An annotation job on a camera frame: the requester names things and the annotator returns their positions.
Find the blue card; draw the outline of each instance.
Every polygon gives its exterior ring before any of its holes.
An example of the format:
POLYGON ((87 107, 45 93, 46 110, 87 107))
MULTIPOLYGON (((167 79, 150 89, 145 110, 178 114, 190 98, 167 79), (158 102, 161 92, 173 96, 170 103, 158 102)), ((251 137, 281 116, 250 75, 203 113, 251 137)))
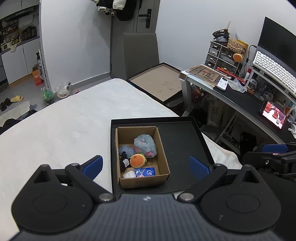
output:
POLYGON ((135 168, 136 177, 150 177, 155 176, 154 167, 135 168))

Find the phone screen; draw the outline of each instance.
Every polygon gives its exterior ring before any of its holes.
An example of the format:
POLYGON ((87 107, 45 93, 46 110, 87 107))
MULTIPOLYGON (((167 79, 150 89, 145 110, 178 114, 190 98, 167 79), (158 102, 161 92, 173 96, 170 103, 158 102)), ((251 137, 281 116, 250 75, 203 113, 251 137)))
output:
POLYGON ((276 108, 272 103, 267 102, 263 114, 267 119, 269 119, 275 126, 282 128, 286 119, 286 115, 276 108))

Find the wicker basket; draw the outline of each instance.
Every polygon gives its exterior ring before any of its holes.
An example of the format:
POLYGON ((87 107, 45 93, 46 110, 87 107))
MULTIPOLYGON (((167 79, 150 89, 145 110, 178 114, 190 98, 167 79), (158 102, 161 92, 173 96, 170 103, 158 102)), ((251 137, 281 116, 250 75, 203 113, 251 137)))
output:
POLYGON ((229 39, 228 44, 227 44, 227 48, 229 48, 230 50, 232 50, 236 53, 241 53, 244 50, 245 46, 242 43, 240 43, 234 39, 229 39))

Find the cork board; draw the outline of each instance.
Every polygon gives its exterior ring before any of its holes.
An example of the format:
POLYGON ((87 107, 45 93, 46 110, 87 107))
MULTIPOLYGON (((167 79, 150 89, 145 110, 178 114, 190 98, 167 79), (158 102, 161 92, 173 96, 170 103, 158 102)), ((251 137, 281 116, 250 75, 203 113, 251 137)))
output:
POLYGON ((161 64, 138 74, 130 81, 164 102, 182 90, 179 74, 179 71, 161 64))

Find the cardboard box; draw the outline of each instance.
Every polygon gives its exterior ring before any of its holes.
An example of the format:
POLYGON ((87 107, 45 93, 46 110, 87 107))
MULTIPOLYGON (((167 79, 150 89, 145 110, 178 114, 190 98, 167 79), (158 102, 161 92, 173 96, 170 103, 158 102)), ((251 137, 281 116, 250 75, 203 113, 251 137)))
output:
POLYGON ((168 162, 165 157, 165 152, 163 150, 163 145, 157 127, 118 127, 115 130, 115 146, 117 152, 117 179, 118 183, 120 183, 121 188, 138 188, 161 185, 168 179, 170 175, 170 169, 168 167, 168 162), (127 168, 125 172, 121 172, 118 150, 123 145, 129 145, 130 147, 134 147, 134 139, 141 134, 150 135, 155 142, 157 155, 154 158, 147 158, 147 162, 145 166, 143 166, 143 168, 154 167, 155 176, 123 178, 124 173, 132 171, 134 170, 134 168, 127 168))

